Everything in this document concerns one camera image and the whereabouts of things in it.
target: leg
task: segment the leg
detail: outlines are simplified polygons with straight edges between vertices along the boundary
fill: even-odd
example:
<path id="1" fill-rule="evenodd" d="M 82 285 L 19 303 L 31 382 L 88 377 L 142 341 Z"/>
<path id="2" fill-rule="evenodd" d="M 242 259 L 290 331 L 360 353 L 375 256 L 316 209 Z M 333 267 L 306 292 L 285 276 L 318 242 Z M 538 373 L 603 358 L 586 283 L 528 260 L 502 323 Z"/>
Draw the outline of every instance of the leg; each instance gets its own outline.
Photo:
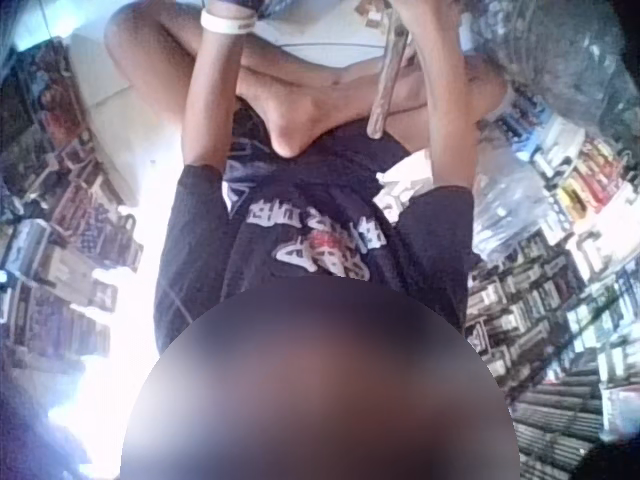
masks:
<path id="1" fill-rule="evenodd" d="M 475 121 L 498 108 L 506 93 L 506 82 L 478 57 L 468 59 Z M 332 87 L 310 88 L 288 85 L 255 72 L 245 71 L 238 84 L 239 95 L 265 120 L 274 150 L 285 158 L 304 151 L 316 138 L 340 125 L 369 115 L 377 91 L 378 77 L 358 78 Z M 392 101 L 387 131 L 410 151 L 428 146 L 424 77 L 417 66 L 405 68 Z"/>
<path id="2" fill-rule="evenodd" d="M 198 8 L 162 1 L 126 5 L 105 32 L 106 47 L 120 72 L 149 105 L 177 126 L 182 125 L 201 39 Z M 305 62 L 254 36 L 247 37 L 242 57 L 251 70 L 310 86 L 339 83 L 375 68 L 375 62 L 332 69 Z"/>
<path id="3" fill-rule="evenodd" d="M 482 57 L 467 57 L 467 72 L 471 82 L 471 101 L 476 122 L 496 110 L 507 92 L 507 82 Z M 387 132 L 411 153 L 429 147 L 426 136 L 429 109 L 422 108 L 392 115 L 387 120 Z"/>

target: white wristband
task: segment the white wristband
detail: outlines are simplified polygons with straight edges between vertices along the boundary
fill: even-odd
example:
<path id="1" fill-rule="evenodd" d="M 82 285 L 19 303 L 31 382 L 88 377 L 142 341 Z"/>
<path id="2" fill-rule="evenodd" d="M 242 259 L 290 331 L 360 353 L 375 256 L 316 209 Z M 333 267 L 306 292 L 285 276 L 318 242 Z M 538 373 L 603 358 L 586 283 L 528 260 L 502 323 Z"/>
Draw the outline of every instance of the white wristband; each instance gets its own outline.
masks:
<path id="1" fill-rule="evenodd" d="M 202 27 L 213 33 L 222 33 L 225 35 L 245 35 L 253 32 L 258 21 L 258 16 L 253 18 L 244 18 L 232 20 L 212 15 L 206 10 L 202 10 L 200 23 Z"/>

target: metal tool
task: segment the metal tool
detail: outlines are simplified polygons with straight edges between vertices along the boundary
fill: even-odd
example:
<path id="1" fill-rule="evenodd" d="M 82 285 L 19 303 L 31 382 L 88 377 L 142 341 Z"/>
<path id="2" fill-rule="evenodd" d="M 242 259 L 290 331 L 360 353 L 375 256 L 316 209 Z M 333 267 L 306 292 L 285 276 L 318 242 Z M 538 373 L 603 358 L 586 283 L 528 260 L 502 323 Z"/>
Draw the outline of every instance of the metal tool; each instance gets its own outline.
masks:
<path id="1" fill-rule="evenodd" d="M 389 116 L 393 91 L 398 81 L 402 59 L 409 41 L 409 31 L 402 23 L 400 15 L 394 9 L 388 10 L 388 14 L 390 15 L 389 31 L 387 33 L 382 72 L 378 83 L 378 93 L 373 103 L 369 125 L 367 126 L 367 134 L 375 140 L 382 138 L 382 135 L 384 135 L 384 127 Z"/>

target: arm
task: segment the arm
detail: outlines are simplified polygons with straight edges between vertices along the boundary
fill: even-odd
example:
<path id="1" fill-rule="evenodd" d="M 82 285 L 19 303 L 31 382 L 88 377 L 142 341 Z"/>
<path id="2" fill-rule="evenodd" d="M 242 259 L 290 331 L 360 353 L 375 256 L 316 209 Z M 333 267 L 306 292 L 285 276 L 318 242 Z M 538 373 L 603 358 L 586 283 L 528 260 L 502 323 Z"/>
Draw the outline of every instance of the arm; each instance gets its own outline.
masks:
<path id="1" fill-rule="evenodd" d="M 207 9 L 214 15 L 229 19 L 254 15 L 249 8 L 220 0 L 211 0 Z M 182 153 L 186 165 L 209 165 L 224 172 L 231 146 L 243 47 L 244 36 L 203 32 L 182 131 Z"/>
<path id="2" fill-rule="evenodd" d="M 430 139 L 434 183 L 472 188 L 477 132 L 455 6 L 452 0 L 392 2 L 414 37 L 422 63 L 429 108 L 425 136 Z"/>

